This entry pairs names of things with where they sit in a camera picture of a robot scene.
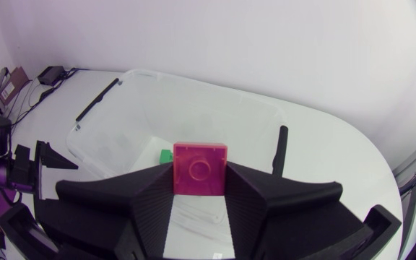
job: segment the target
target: white surface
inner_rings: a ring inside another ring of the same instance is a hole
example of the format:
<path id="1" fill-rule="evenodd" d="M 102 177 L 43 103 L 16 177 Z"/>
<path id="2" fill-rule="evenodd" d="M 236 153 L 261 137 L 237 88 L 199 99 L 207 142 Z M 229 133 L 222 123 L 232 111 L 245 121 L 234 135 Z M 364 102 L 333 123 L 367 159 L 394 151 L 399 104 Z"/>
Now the white surface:
<path id="1" fill-rule="evenodd" d="M 37 139 L 51 142 L 52 148 L 57 152 L 80 164 L 80 161 L 69 153 L 66 136 L 79 113 L 119 75 L 120 73 L 114 72 L 79 71 L 59 90 L 47 97 L 17 127 L 14 143 L 31 147 L 34 151 Z M 287 114 L 289 139 L 283 175 L 285 178 L 313 183 L 340 182 L 344 189 L 341 202 L 360 220 L 365 219 L 369 209 L 375 204 L 381 204 L 399 220 L 402 219 L 402 207 L 394 177 L 381 153 L 357 129 L 327 113 L 270 97 L 260 98 L 276 103 Z M 160 149 L 158 140 L 152 145 L 155 146 L 152 149 Z M 155 163 L 155 157 L 149 157 L 147 161 L 142 160 L 135 166 L 144 168 L 150 163 Z M 79 170 L 43 169 L 44 197 L 56 198 L 53 186 L 61 179 L 88 181 L 94 179 L 94 175 L 81 165 Z M 23 202 L 30 206 L 30 197 L 24 196 Z M 185 229 L 173 222 L 170 229 L 174 230 L 175 240 L 184 241 L 185 246 L 180 249 L 190 253 L 192 246 L 196 248 L 202 244 L 212 252 L 208 258 L 211 258 L 213 253 L 228 257 L 222 252 L 229 249 L 225 244 L 184 232 Z M 377 259 L 397 258 L 401 238 L 402 226 Z"/>
<path id="2" fill-rule="evenodd" d="M 30 77 L 153 69 L 326 111 L 391 168 L 416 149 L 413 0 L 0 0 L 0 26 Z"/>

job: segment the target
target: white backdrop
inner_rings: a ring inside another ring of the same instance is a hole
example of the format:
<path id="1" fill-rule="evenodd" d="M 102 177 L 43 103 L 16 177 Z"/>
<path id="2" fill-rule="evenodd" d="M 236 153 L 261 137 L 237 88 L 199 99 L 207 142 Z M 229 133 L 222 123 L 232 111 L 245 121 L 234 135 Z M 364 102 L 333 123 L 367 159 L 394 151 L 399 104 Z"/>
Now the white backdrop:
<path id="1" fill-rule="evenodd" d="M 29 77 L 154 69 L 331 113 L 391 168 L 416 149 L 415 0 L 0 0 L 0 29 Z"/>

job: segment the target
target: black box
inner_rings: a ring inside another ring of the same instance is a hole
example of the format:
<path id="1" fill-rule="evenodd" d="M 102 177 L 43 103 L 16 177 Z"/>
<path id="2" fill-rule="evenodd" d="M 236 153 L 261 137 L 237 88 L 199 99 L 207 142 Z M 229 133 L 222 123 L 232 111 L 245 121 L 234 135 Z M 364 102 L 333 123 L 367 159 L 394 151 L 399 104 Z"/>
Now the black box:
<path id="1" fill-rule="evenodd" d="M 65 72 L 63 66 L 49 66 L 38 76 L 38 80 L 43 85 L 54 86 L 59 80 L 59 76 Z"/>

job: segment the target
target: white table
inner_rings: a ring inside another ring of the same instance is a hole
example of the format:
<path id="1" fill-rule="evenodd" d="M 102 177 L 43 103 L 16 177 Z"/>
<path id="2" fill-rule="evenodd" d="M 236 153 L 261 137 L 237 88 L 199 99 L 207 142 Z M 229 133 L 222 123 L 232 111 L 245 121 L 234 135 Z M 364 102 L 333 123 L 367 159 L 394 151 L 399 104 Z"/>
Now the white table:
<path id="1" fill-rule="evenodd" d="M 57 198 L 54 186 L 62 179 L 95 179 L 92 174 L 82 169 L 80 161 L 69 153 L 66 136 L 72 129 L 75 118 L 120 74 L 78 71 L 17 126 L 12 139 L 13 150 L 17 144 L 30 147 L 30 156 L 33 158 L 36 140 L 42 140 L 50 142 L 52 148 L 80 166 L 79 170 L 75 171 L 44 168 L 43 197 Z M 44 91 L 43 88 L 38 87 L 35 90 L 32 104 Z M 367 137 L 348 123 L 327 113 L 271 97 L 261 99 L 275 103 L 287 113 L 289 137 L 284 178 L 311 183 L 341 183 L 341 202 L 361 221 L 376 204 L 382 205 L 402 220 L 402 206 L 396 181 L 385 159 Z M 31 196 L 24 196 L 22 202 L 33 209 Z M 397 259 L 401 239 L 402 226 L 377 255 L 377 259 Z M 20 258 L 11 248 L 6 251 L 8 259 Z"/>

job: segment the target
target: transparent plastic bin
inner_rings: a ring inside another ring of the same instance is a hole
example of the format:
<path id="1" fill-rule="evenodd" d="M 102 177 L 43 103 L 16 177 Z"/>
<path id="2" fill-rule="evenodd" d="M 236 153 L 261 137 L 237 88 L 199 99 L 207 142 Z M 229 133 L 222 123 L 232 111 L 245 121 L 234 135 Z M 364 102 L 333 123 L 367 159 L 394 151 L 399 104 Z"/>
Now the transparent plastic bin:
<path id="1" fill-rule="evenodd" d="M 192 79 L 131 70 L 75 124 L 66 143 L 82 161 L 80 167 L 98 178 L 158 165 L 161 149 L 172 150 L 175 142 L 223 143 L 228 161 L 271 173 L 280 126 L 287 124 L 285 112 L 265 100 Z M 175 196 L 168 230 L 171 246 L 165 247 L 165 257 L 211 258 L 210 247 L 201 243 L 177 248 L 182 237 L 173 233 L 178 229 L 174 224 L 229 248 L 223 258 L 233 254 L 222 196 Z"/>

